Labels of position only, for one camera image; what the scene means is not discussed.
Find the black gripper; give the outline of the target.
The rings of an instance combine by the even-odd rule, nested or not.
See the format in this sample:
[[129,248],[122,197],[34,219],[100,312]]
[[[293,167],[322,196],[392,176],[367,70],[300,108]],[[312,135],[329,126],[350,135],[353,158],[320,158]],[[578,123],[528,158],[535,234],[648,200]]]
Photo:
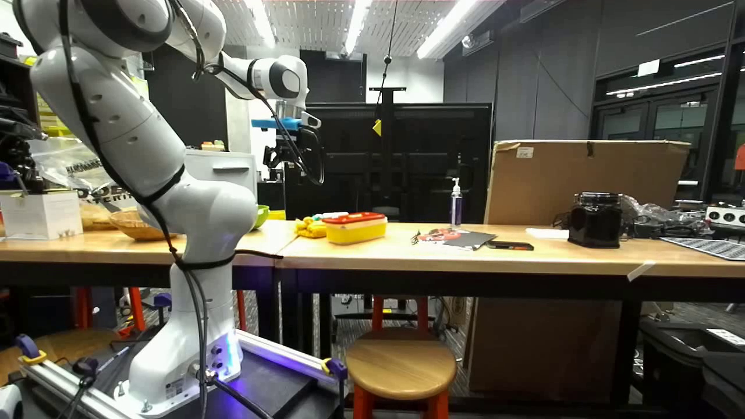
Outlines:
[[320,135],[311,127],[279,135],[278,141],[265,149],[265,165],[270,170],[279,165],[292,167],[315,186],[327,181],[327,149]]

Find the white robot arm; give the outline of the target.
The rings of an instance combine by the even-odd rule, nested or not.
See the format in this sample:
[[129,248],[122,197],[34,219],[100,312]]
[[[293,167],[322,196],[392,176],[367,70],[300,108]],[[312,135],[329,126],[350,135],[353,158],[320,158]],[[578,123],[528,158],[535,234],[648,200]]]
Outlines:
[[240,183],[199,179],[187,144],[123,70],[130,52],[170,46],[243,99],[300,119],[307,66],[297,55],[236,57],[212,0],[13,0],[37,52],[30,82],[156,227],[184,234],[172,256],[168,323],[130,363],[122,399],[149,417],[204,397],[208,380],[240,375],[234,256],[259,201]]

